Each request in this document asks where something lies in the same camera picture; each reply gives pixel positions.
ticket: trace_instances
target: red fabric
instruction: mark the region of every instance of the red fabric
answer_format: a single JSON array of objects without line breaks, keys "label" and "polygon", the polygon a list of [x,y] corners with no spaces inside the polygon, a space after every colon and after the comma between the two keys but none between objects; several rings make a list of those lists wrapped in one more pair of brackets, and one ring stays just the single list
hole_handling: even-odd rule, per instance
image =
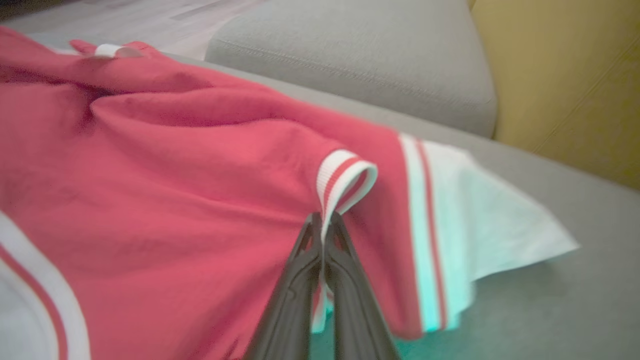
[{"label": "red fabric", "polygon": [[392,331],[421,336],[397,134],[132,46],[0,28],[0,208],[73,289],[92,358],[241,357],[336,149],[378,166],[347,226]]}]

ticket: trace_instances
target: striped cuff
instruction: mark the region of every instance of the striped cuff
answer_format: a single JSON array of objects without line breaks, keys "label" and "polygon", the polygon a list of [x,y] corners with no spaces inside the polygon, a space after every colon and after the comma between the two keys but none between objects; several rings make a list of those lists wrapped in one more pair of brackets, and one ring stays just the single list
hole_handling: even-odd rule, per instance
[{"label": "striped cuff", "polygon": [[[378,168],[347,150],[336,150],[329,154],[318,170],[316,189],[322,204],[323,226],[321,239],[324,243],[331,214],[345,213],[360,201],[376,182]],[[322,332],[327,310],[333,308],[327,297],[328,288],[321,275],[320,299],[312,319],[312,332]]]},{"label": "striped cuff", "polygon": [[55,265],[1,212],[0,281],[24,299],[41,329],[41,334],[32,336],[43,338],[49,359],[91,358],[84,315],[72,288]]},{"label": "striped cuff", "polygon": [[423,331],[453,329],[472,299],[467,241],[449,224],[456,206],[446,192],[447,174],[434,171],[437,158],[428,143],[400,135],[406,161],[413,263]]}]

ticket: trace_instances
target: red t-shirt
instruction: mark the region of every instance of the red t-shirt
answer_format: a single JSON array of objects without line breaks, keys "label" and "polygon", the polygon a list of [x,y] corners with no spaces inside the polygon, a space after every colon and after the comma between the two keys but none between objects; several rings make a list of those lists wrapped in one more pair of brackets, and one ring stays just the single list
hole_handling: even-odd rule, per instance
[{"label": "red t-shirt", "polygon": [[344,214],[394,334],[455,325],[465,250],[423,142],[146,44],[73,45],[0,29],[0,275],[49,358],[240,358],[315,211]]}]

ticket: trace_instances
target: white stripe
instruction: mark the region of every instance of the white stripe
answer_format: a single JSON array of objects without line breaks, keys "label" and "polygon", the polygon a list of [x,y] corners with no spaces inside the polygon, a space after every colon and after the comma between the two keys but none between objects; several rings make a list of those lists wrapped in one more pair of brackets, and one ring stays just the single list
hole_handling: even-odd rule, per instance
[{"label": "white stripe", "polygon": [[96,58],[115,58],[116,56],[119,58],[140,58],[143,55],[132,47],[102,44],[95,49],[93,56]]},{"label": "white stripe", "polygon": [[[7,329],[12,333],[6,337],[13,337],[11,340],[15,343],[5,343],[0,347],[0,359],[33,358],[36,354],[42,356],[44,352],[46,359],[57,360],[58,336],[47,308],[31,287],[0,259],[0,288],[4,286],[8,290],[0,291],[0,327],[12,322],[9,316],[20,318],[16,319],[19,323],[12,329]],[[11,293],[15,293],[19,300],[12,300],[16,296]]]},{"label": "white stripe", "polygon": [[401,134],[400,144],[406,161],[409,216],[412,236],[413,265],[420,305],[420,322],[424,331],[440,328],[438,288],[429,247],[429,217],[426,203],[426,182],[420,154],[414,137]]},{"label": "white stripe", "polygon": [[[340,209],[338,209],[339,213],[342,214],[351,206],[360,201],[365,195],[367,195],[369,190],[371,190],[371,188],[373,187],[373,184],[376,182],[376,178],[378,177],[378,168],[375,165],[364,160],[356,161],[347,169],[345,169],[340,177],[338,177],[336,182],[333,184],[333,188],[331,189],[331,193],[327,197],[327,203],[325,204],[324,195],[326,193],[326,187],[333,174],[345,161],[350,160],[354,157],[356,157],[356,154],[353,154],[350,151],[337,150],[329,154],[320,165],[316,181],[316,190],[323,207],[324,219],[320,236],[323,245],[326,238],[326,232],[329,229],[329,224],[331,222],[331,214],[333,214],[335,208],[338,206],[340,198],[342,198],[342,196],[346,192],[348,192],[355,185],[355,183],[357,183],[360,174],[365,172],[366,178],[365,181],[361,184],[360,188],[354,192],[351,198],[349,198],[340,207]],[[326,297],[328,288],[324,281],[324,272],[321,272],[320,284],[320,299],[318,302],[318,307],[316,308],[316,311],[312,317],[312,332],[315,333],[322,332],[324,330],[324,324],[326,322],[326,308],[329,304],[329,301]]]},{"label": "white stripe", "polygon": [[466,159],[446,145],[423,142],[425,155],[431,167],[431,189],[435,226],[438,231],[438,249],[449,329],[457,327],[460,313],[473,301],[471,278],[469,221],[465,214],[470,208],[463,206],[467,194],[458,187],[459,169]]},{"label": "white stripe", "polygon": [[324,192],[326,191],[326,185],[331,180],[333,173],[338,170],[340,165],[351,158],[355,158],[356,154],[347,150],[336,150],[329,154],[320,165],[318,170],[318,176],[316,178],[316,189],[318,196],[320,197],[320,203],[324,209]]},{"label": "white stripe", "polygon": [[0,245],[42,286],[65,328],[68,360],[89,360],[91,352],[84,316],[73,290],[58,269],[0,212]]},{"label": "white stripe", "polygon": [[331,189],[331,193],[329,193],[329,197],[327,198],[326,206],[324,207],[325,219],[323,219],[322,233],[321,239],[324,243],[324,237],[326,236],[326,232],[329,229],[329,223],[331,214],[335,211],[335,208],[338,206],[338,202],[345,194],[348,188],[351,188],[354,182],[358,181],[360,174],[366,172],[367,179],[362,183],[362,186],[356,190],[353,194],[352,198],[348,200],[348,203],[345,203],[345,206],[342,207],[344,213],[351,206],[355,205],[358,201],[360,201],[367,192],[371,190],[371,187],[376,182],[376,178],[378,177],[378,168],[375,165],[368,161],[360,160],[353,163],[350,167],[348,167],[338,180],[333,184],[333,188]]}]

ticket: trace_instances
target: seam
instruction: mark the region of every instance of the seam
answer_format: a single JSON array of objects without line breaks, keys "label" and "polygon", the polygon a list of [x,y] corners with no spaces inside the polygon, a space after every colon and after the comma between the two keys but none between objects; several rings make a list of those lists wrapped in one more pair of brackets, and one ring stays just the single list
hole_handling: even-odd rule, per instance
[{"label": "seam", "polygon": [[[295,63],[298,65],[301,65],[303,67],[308,67],[311,69],[316,69],[316,70],[320,70],[320,71],[325,71],[325,72],[338,72],[344,76],[347,76],[349,78],[352,79],[356,79],[356,80],[360,80],[360,81],[366,81],[368,83],[376,83],[377,85],[381,85],[384,87],[389,87],[389,88],[393,88],[395,90],[400,90],[403,94],[406,95],[410,95],[413,96],[417,99],[420,100],[424,100],[425,97],[435,100],[437,102],[440,102],[442,104],[450,104],[451,101],[447,101],[445,99],[442,99],[440,97],[434,96],[432,93],[426,91],[425,89],[422,88],[416,88],[414,86],[408,86],[406,84],[402,84],[402,83],[398,83],[395,81],[388,81],[388,80],[382,80],[376,76],[372,76],[372,75],[367,75],[367,74],[361,74],[361,73],[357,73],[357,72],[353,72],[347,69],[343,69],[340,67],[336,67],[333,65],[324,65],[321,63],[316,63],[307,59],[303,59],[303,58],[299,58],[297,56],[293,56],[293,55],[289,55],[289,54],[283,54],[283,53],[276,53],[273,51],[268,51],[268,50],[264,50],[264,49],[257,49],[255,47],[251,47],[251,46],[247,46],[247,45],[240,45],[240,44],[236,44],[233,42],[229,42],[227,40],[222,40],[222,39],[214,39],[214,41],[217,42],[221,42],[223,44],[225,44],[227,47],[234,47],[237,50],[240,50],[242,52],[245,53],[250,53],[250,54],[254,54],[254,55],[258,55],[258,56],[265,56],[268,58],[272,58],[275,60],[281,60],[281,61],[286,61],[289,63]],[[476,108],[478,106],[482,106],[485,104],[489,104],[492,101],[494,101],[495,99],[488,99],[484,102],[481,101],[470,101],[469,98],[463,98],[461,101],[461,105],[462,106],[469,106],[469,107],[473,107]]]},{"label": "seam", "polygon": [[549,131],[549,134],[547,135],[547,137],[544,139],[544,141],[542,141],[540,144],[538,144],[538,146],[535,147],[535,149],[533,150],[533,153],[536,154],[540,152],[542,148],[547,143],[549,143],[549,141],[551,141],[551,138],[557,133],[557,131],[569,122],[569,119],[571,118],[571,116],[575,114],[582,107],[582,105],[584,105],[584,102],[586,101],[586,99],[595,92],[595,90],[600,86],[600,84],[602,84],[604,79],[606,79],[607,76],[613,71],[613,68],[620,63],[620,60],[624,57],[624,55],[628,54],[631,51],[631,49],[633,49],[633,47],[638,43],[639,40],[640,40],[640,35],[637,36],[633,41],[631,41],[629,46],[627,46],[627,48],[624,51],[620,52],[620,54],[616,56],[615,60],[612,61],[611,64],[609,65],[609,68],[606,71],[604,71],[602,75],[593,83],[593,85],[589,87],[589,90],[587,90],[584,93],[584,95],[580,97],[580,99],[578,100],[578,103],[573,107],[573,109],[571,109],[571,111],[569,111],[569,113],[562,119],[562,121],[558,122],[551,129],[551,131]]}]

